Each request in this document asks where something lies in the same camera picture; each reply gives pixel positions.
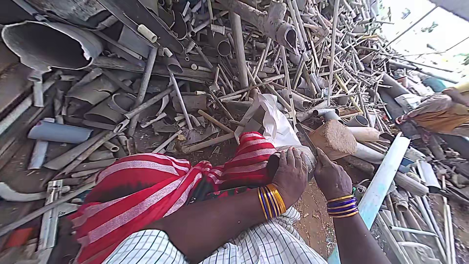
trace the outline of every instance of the wooden block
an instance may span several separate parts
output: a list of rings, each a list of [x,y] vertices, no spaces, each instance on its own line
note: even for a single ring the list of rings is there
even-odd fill
[[[310,139],[324,151],[330,160],[345,157],[356,152],[356,140],[352,132],[337,120],[329,120],[312,131]]]

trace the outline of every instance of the hand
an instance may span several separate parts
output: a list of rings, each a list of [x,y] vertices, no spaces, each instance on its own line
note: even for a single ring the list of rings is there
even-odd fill
[[[332,163],[320,148],[318,150],[318,163],[314,170],[314,178],[326,200],[352,194],[352,179],[342,166]]]
[[[296,148],[289,148],[280,153],[279,168],[272,184],[277,188],[285,203],[285,208],[292,206],[304,192],[307,183],[308,166],[306,154]]]

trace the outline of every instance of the woman's left hand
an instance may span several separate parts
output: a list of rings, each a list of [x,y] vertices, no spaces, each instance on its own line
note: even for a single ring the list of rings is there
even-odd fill
[[[272,179],[272,184],[279,191],[286,208],[292,206],[306,188],[308,176],[306,160],[306,154],[296,148],[289,148],[280,153],[279,168]]]

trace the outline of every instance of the finger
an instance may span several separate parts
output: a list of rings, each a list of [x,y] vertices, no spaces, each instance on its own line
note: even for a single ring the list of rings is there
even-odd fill
[[[295,167],[301,168],[301,166],[303,166],[301,151],[296,148],[293,148],[293,156],[295,157]]]
[[[302,161],[302,170],[307,172],[308,171],[308,165],[306,164],[306,161],[308,160],[308,157],[306,156],[306,154],[303,151],[301,152],[300,157],[301,157],[301,161]]]
[[[295,165],[295,157],[293,156],[293,150],[291,148],[287,150],[287,164]]]
[[[321,168],[322,168],[322,162],[319,159],[319,157],[316,157],[316,166],[314,167],[314,175],[318,175],[321,172]]]
[[[332,161],[327,157],[327,155],[324,153],[324,151],[322,151],[322,149],[320,149],[320,148],[317,148],[317,149],[318,149],[318,158],[321,161],[322,165],[323,166],[332,166],[333,165]]]
[[[280,152],[279,167],[287,165],[287,158],[286,157],[287,157],[287,154],[285,153],[285,151]]]

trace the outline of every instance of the red and white striped scarf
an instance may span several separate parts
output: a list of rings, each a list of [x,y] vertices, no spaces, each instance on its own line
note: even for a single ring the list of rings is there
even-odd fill
[[[234,158],[212,167],[166,155],[142,153],[116,161],[103,170],[97,185],[76,213],[69,216],[82,245],[76,263],[101,263],[129,235],[165,217],[185,204],[202,177],[215,191],[271,182],[267,162],[274,146],[257,132],[243,133]],[[117,186],[135,182],[153,186],[105,203],[87,202]]]

